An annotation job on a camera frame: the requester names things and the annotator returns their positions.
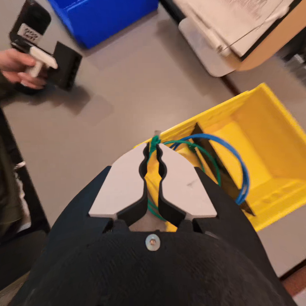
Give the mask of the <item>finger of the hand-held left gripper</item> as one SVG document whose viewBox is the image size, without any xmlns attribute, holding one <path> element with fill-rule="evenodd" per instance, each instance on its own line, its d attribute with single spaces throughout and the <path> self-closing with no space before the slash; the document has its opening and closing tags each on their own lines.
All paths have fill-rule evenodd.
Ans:
<svg viewBox="0 0 306 306">
<path fill-rule="evenodd" d="M 40 71 L 44 68 L 44 64 L 35 64 L 32 67 L 28 67 L 25 70 L 25 73 L 27 73 L 31 77 L 38 77 L 40 74 Z"/>
<path fill-rule="evenodd" d="M 56 59 L 42 49 L 33 46 L 29 49 L 29 54 L 36 59 L 36 62 L 44 64 L 47 69 L 58 69 Z"/>
</svg>

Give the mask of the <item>person's left hand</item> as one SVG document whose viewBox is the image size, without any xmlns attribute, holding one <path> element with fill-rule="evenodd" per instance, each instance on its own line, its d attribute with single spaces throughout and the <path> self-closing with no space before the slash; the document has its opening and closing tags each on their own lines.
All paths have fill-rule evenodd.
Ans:
<svg viewBox="0 0 306 306">
<path fill-rule="evenodd" d="M 32 77 L 26 73 L 26 69 L 34 67 L 36 60 L 16 49 L 7 49 L 0 52 L 0 70 L 2 75 L 11 83 L 21 83 L 26 87 L 41 90 L 46 85 L 47 75 L 45 72 L 40 77 Z"/>
</svg>

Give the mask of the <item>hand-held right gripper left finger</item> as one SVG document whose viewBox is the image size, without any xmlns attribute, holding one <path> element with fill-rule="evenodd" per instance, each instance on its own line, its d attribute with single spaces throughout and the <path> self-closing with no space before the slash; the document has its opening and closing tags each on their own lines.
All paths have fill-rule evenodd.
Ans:
<svg viewBox="0 0 306 306">
<path fill-rule="evenodd" d="M 127 226 L 147 211 L 147 162 L 149 143 L 143 143 L 118 158 L 89 210 L 90 217 L 123 220 Z"/>
</svg>

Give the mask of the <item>blue plastic bin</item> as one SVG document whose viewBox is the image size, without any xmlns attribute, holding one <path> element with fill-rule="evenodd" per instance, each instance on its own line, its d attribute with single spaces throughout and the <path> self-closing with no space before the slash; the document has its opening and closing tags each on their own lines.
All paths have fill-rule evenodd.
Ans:
<svg viewBox="0 0 306 306">
<path fill-rule="evenodd" d="M 71 36 L 90 49 L 158 8 L 158 0 L 49 0 Z"/>
</svg>

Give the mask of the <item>paper-covered cardboard box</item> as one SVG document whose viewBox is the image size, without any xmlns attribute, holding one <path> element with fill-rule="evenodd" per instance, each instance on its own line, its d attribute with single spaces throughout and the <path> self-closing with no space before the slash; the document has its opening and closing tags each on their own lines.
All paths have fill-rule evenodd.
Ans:
<svg viewBox="0 0 306 306">
<path fill-rule="evenodd" d="M 258 67 L 305 28 L 306 1 L 173 1 L 178 28 L 213 77 Z"/>
</svg>

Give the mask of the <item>person's dark clothing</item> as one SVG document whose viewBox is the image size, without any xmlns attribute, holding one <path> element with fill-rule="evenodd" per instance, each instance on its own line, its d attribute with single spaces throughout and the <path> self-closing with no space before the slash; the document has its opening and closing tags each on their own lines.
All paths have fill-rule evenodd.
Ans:
<svg viewBox="0 0 306 306">
<path fill-rule="evenodd" d="M 3 139 L 0 140 L 0 235 L 14 235 L 31 226 L 23 183 L 14 170 Z"/>
</svg>

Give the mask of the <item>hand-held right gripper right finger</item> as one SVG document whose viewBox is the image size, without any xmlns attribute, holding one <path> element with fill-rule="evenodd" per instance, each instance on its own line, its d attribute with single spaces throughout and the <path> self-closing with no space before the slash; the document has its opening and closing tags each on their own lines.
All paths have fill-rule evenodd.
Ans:
<svg viewBox="0 0 306 306">
<path fill-rule="evenodd" d="M 204 172 L 185 157 L 160 143 L 156 147 L 159 162 L 158 210 L 175 227 L 183 220 L 214 218 L 217 211 L 201 182 Z"/>
</svg>

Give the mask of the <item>yellow plastic bin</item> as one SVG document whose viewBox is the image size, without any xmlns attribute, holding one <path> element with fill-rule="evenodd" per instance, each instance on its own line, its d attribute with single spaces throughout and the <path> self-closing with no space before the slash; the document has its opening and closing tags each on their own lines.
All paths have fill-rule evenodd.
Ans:
<svg viewBox="0 0 306 306">
<path fill-rule="evenodd" d="M 266 84 L 159 135 L 236 200 L 243 183 L 239 159 L 218 142 L 191 138 L 201 133 L 230 144 L 245 164 L 249 187 L 240 208 L 255 231 L 305 205 L 305 132 Z"/>
</svg>

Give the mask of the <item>black ethernet switch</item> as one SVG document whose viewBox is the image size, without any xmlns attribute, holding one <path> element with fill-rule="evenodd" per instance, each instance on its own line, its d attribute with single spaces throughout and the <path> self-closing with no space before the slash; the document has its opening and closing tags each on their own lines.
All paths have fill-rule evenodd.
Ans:
<svg viewBox="0 0 306 306">
<path fill-rule="evenodd" d="M 53 57 L 58 68 L 48 69 L 48 81 L 62 90 L 71 91 L 83 58 L 82 55 L 58 41 Z"/>
</svg>

